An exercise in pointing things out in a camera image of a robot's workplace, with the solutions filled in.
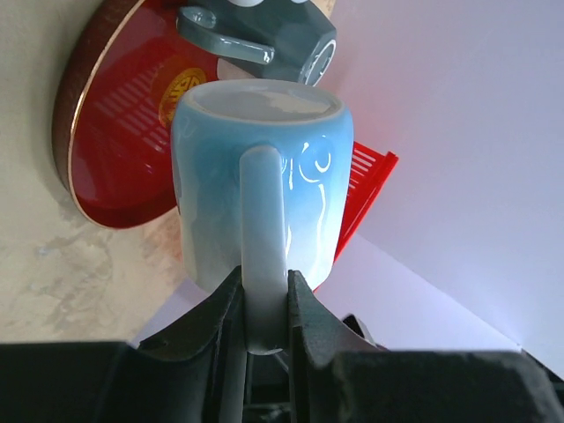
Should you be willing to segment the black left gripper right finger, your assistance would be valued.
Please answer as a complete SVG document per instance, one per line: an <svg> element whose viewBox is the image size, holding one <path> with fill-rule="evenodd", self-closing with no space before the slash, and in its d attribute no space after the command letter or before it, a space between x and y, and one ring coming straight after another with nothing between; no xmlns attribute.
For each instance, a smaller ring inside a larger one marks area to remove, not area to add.
<svg viewBox="0 0 564 423"><path fill-rule="evenodd" d="M561 422L546 374L516 352L389 352L288 274L293 422Z"/></svg>

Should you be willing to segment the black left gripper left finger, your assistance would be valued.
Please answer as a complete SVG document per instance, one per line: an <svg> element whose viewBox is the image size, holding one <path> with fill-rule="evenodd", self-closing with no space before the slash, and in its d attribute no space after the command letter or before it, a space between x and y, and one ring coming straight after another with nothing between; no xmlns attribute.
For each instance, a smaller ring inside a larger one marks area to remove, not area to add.
<svg viewBox="0 0 564 423"><path fill-rule="evenodd" d="M3 422L205 422L219 416L241 269L143 340L3 344Z"/></svg>

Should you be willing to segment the blue mug white base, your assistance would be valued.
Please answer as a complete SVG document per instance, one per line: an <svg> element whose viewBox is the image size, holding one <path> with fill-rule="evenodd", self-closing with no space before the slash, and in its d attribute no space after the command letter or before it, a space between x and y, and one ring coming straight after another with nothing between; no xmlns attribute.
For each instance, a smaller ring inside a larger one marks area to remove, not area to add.
<svg viewBox="0 0 564 423"><path fill-rule="evenodd" d="M218 80L177 103L171 152L184 265L206 292L241 269L253 354L287 345L289 273L311 287L330 274L353 140L345 103L310 85Z"/></svg>

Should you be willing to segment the dark teal faceted mug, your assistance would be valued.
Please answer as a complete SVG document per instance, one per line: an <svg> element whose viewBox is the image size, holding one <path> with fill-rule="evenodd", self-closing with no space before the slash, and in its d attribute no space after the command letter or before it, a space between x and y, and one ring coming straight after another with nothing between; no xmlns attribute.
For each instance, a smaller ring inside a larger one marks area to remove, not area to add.
<svg viewBox="0 0 564 423"><path fill-rule="evenodd" d="M316 85L337 29L309 1L193 1L177 12L185 40L255 78Z"/></svg>

